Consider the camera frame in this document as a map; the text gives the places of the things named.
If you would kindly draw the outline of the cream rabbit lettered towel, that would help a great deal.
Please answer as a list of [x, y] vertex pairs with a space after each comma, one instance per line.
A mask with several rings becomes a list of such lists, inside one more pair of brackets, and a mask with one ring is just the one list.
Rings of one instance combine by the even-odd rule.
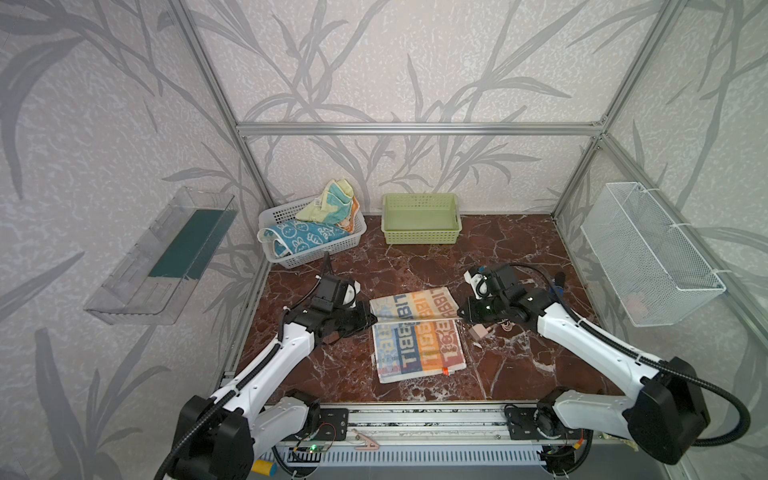
[[458, 305], [446, 287], [370, 301], [375, 368], [382, 384], [466, 368]]

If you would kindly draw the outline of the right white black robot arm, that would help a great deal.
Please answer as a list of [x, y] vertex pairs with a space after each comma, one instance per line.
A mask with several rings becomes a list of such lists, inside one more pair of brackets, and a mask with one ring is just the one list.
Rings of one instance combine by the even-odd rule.
[[586, 394], [557, 387], [525, 417], [507, 411], [512, 433], [529, 424], [550, 439], [572, 431], [590, 443], [595, 433], [629, 440], [653, 459], [678, 463], [691, 447], [728, 445], [751, 426], [746, 405], [731, 392], [698, 377], [679, 357], [664, 360], [639, 350], [576, 314], [563, 297], [564, 276], [529, 269], [545, 282], [528, 288], [516, 274], [519, 263], [468, 269], [472, 294], [458, 308], [472, 326], [510, 322], [553, 341], [578, 356], [620, 390], [620, 395]]

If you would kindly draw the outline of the yellow and teal towel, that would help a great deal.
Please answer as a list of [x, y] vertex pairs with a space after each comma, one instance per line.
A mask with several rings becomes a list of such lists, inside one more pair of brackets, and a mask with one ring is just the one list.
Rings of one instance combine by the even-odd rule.
[[346, 179], [330, 180], [321, 195], [300, 210], [295, 219], [339, 225], [350, 218], [354, 200], [354, 189]]

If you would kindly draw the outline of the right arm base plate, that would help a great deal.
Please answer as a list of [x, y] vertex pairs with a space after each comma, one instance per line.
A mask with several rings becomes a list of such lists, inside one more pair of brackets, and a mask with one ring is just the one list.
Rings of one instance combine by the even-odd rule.
[[533, 404], [506, 404], [503, 415], [511, 440], [576, 443], [583, 439], [581, 429], [566, 427], [553, 412]]

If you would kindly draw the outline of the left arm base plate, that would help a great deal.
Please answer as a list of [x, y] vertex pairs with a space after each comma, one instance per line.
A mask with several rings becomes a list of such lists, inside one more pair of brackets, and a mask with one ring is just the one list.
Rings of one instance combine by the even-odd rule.
[[313, 408], [308, 412], [305, 424], [296, 437], [327, 442], [345, 440], [349, 414], [347, 408]]

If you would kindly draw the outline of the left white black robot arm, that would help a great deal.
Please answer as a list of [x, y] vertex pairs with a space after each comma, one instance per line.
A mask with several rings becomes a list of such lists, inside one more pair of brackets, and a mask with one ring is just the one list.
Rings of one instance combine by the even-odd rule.
[[243, 371], [210, 397], [194, 396], [182, 407], [156, 478], [245, 479], [261, 455], [300, 432], [311, 401], [293, 394], [272, 407], [266, 403], [324, 338], [347, 338], [376, 323], [359, 291], [356, 281], [318, 277], [296, 305], [284, 309], [276, 336]]

